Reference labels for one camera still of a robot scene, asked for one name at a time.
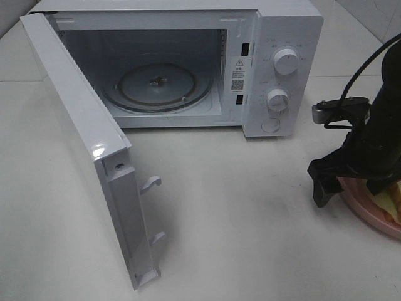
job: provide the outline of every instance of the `timer knob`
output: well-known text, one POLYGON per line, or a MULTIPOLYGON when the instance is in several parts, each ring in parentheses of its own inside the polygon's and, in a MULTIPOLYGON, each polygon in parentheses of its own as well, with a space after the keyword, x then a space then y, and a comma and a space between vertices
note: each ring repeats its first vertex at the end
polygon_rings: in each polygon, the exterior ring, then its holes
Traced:
POLYGON ((295 49, 283 48, 274 55, 273 63, 279 74, 289 75, 298 69, 298 54, 295 49))
POLYGON ((288 107, 288 94, 282 89, 274 89, 268 93, 268 107, 275 112, 281 112, 288 107))

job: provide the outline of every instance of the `open door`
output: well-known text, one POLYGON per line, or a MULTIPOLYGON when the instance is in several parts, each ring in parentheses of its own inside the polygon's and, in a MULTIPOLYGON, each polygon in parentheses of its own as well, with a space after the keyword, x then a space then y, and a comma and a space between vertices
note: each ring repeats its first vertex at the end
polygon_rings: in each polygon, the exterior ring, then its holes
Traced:
POLYGON ((159 275, 150 251, 163 237, 148 239, 140 195, 159 177, 151 177, 142 189, 128 149, 131 143, 82 74, 43 14, 21 17, 36 54, 43 81, 71 147, 80 150, 79 160, 94 166, 103 189, 118 241, 134 289, 159 275))

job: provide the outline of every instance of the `label sticker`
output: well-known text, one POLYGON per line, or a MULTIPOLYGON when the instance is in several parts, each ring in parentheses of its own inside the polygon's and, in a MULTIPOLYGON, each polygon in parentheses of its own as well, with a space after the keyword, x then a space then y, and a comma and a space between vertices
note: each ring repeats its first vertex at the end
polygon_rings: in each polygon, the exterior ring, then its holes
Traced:
POLYGON ((250 69, 248 56, 235 56, 231 59, 231 81, 232 93, 244 93, 246 91, 247 71, 250 69))

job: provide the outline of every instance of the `white microwave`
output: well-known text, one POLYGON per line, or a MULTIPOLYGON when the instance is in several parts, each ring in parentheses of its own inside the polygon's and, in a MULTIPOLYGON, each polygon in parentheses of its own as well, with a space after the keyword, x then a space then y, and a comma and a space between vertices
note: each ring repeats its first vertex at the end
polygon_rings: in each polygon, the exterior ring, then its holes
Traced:
POLYGON ((138 288, 159 275, 140 195, 161 182, 138 186, 121 128, 291 135, 323 18, 307 0, 42 0, 21 21, 138 288))

